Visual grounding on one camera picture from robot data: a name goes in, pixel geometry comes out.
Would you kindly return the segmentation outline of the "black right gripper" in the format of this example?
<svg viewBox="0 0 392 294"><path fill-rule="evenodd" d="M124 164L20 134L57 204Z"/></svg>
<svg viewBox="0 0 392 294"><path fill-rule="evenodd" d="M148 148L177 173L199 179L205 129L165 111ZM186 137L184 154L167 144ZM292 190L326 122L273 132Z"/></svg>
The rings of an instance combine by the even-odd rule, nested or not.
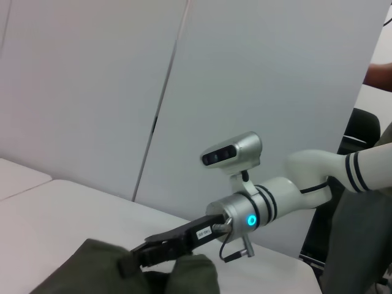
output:
<svg viewBox="0 0 392 294"><path fill-rule="evenodd" d="M203 216L172 230L150 236L130 252L137 255L140 266L149 268L192 255L198 248L224 233L213 232L213 225L225 224L222 214Z"/></svg>

